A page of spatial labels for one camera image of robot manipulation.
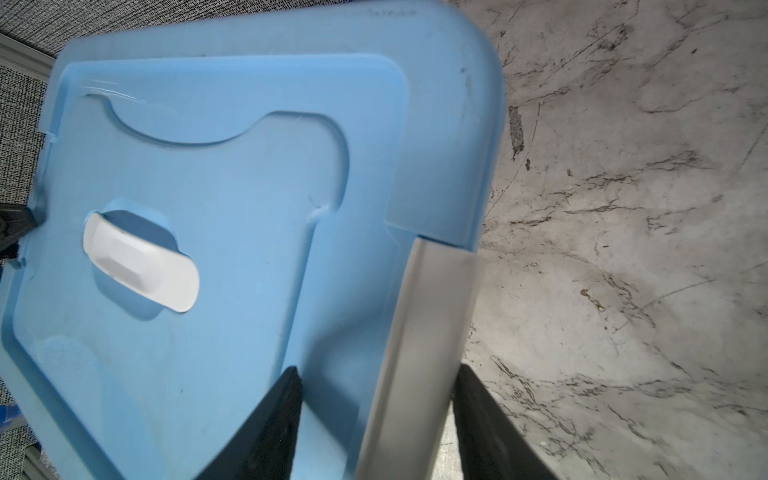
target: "blue plastic lid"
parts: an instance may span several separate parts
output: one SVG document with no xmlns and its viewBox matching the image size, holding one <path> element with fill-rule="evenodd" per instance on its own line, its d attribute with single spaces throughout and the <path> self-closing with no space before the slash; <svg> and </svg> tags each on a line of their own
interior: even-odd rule
<svg viewBox="0 0 768 480">
<path fill-rule="evenodd" d="M 433 2 L 73 41 L 0 285 L 0 375 L 62 475 L 194 478 L 291 365 L 293 477 L 351 475 L 413 240 L 475 249 L 503 98 L 493 46 Z M 94 212 L 192 259 L 192 308 L 99 270 Z"/>
</svg>

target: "white marble surface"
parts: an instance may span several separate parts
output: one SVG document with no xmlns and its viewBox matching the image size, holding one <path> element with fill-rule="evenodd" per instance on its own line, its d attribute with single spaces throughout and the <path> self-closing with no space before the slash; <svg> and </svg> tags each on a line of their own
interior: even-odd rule
<svg viewBox="0 0 768 480">
<path fill-rule="evenodd" d="M 511 117 L 465 361 L 560 478 L 768 478 L 768 2 L 455 5 Z"/>
</svg>

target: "plastic storage bin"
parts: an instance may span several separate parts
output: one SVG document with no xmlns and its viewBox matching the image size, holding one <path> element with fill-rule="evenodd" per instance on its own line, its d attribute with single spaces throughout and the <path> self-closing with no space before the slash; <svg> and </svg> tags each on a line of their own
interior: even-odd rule
<svg viewBox="0 0 768 480">
<path fill-rule="evenodd" d="M 392 322 L 421 292 L 406 266 L 442 262 L 424 244 L 476 248 L 503 98 L 493 46 L 434 2 L 68 45 L 41 113 L 39 227 L 0 283 L 0 375 L 63 477 L 194 478 L 291 365 L 294 478 L 375 465 L 396 424 L 375 425 L 379 397 L 410 391 L 390 388 L 396 365 L 442 378 L 437 403 L 410 399 L 439 424 L 458 357 L 387 343 L 462 345 L 459 320 Z"/>
</svg>

